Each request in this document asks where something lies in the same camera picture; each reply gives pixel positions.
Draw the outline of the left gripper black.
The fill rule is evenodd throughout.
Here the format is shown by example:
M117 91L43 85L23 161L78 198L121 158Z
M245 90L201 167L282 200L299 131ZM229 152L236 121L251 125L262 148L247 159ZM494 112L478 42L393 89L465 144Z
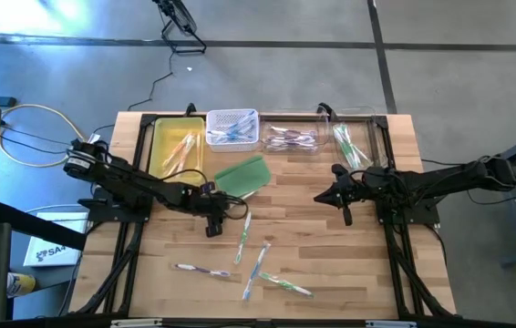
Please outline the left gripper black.
M212 238L222 234L227 211L231 206L239 204L239 198L223 191L206 192L204 188L194 187L189 193L188 212L206 220L205 235Z

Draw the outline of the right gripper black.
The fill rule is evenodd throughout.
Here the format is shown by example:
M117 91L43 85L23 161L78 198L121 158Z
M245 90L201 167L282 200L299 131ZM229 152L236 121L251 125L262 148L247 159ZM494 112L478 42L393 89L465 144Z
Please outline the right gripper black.
M314 201L340 209L345 225L351 226L353 216L349 205L356 201L374 200L377 192L363 180L354 179L352 174L340 164L333 164L331 171L335 175L335 182L327 190L316 195Z

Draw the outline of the green cloth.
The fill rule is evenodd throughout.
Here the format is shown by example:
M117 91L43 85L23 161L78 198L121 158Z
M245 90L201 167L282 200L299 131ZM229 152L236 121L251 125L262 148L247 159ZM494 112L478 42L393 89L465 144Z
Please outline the green cloth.
M234 197L241 197L267 185L272 178L262 155L253 156L243 162L214 175L218 190Z

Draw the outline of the white perforated plastic basket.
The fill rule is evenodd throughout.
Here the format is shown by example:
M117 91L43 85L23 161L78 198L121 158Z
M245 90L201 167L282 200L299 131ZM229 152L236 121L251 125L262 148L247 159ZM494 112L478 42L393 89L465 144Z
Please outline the white perforated plastic basket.
M207 133L208 130L220 130L225 131L231 124L236 123L243 118L248 112L255 110L256 115L256 132L255 136L257 140L252 143L226 143L226 144L214 144L210 140L210 135ZM260 138L260 118L259 113L253 108L243 109L215 109L209 111L205 118L206 129L205 139L210 149L213 152L247 152L254 151L258 146Z

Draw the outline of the clear plastic bin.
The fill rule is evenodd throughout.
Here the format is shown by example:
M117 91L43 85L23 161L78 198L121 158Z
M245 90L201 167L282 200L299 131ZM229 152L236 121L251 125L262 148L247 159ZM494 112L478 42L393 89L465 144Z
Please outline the clear plastic bin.
M301 111L273 111L260 112L260 138L263 152L269 154L292 154L292 155L315 155L320 153L329 140L329 121L325 115L317 114L316 111L301 112ZM314 151L304 150L283 150L283 151L269 151L265 147L263 140L269 136L280 136L269 129L270 126L279 128L290 128L297 130L314 130L314 136L318 147Z
M349 171L365 170L369 167L384 167L387 164L382 128L378 125L380 116L369 106L335 108L336 120L329 121L329 135L333 142L334 162ZM339 145L338 134L342 132L370 159L369 166L352 169Z

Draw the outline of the yellow plastic tray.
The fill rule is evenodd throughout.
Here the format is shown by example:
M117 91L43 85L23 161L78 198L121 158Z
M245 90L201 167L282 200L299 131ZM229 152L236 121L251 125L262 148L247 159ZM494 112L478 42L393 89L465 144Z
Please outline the yellow plastic tray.
M202 155L201 170L203 165L203 150L205 137L205 123L202 118L160 118L154 124L152 149L150 155L149 174L156 178L166 178L171 174L181 174L168 179L168 182L183 182L191 185L201 185L203 177L200 173L193 172L196 166L196 145L191 150L183 170L167 173L168 168L162 166L162 162L170 155L177 144L188 134L197 136L201 133Z

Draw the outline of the black diagonal beam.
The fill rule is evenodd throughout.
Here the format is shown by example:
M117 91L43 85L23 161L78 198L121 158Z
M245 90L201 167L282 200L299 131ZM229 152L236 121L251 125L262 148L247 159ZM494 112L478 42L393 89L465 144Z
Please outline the black diagonal beam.
M86 244L87 236L84 233L42 220L1 202L0 223L8 223L15 231L79 251L83 251Z

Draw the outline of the black floor fan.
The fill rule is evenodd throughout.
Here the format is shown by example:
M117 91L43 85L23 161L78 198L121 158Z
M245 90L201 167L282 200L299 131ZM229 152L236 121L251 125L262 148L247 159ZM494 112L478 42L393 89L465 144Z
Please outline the black floor fan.
M160 16L166 16L170 20L168 23L163 24L160 36L173 54L191 55L204 54L206 52L207 45L198 37L197 25L182 0L151 0L151 2L158 7ZM193 37L200 47L179 50L179 46L169 38L169 30L172 27L177 27L184 36Z

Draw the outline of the yellow white can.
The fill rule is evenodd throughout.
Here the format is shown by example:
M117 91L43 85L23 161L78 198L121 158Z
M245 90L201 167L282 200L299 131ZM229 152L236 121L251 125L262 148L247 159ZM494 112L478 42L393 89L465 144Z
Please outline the yellow white can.
M7 274L6 295L15 298L31 293L36 287L36 279L31 275L9 272Z

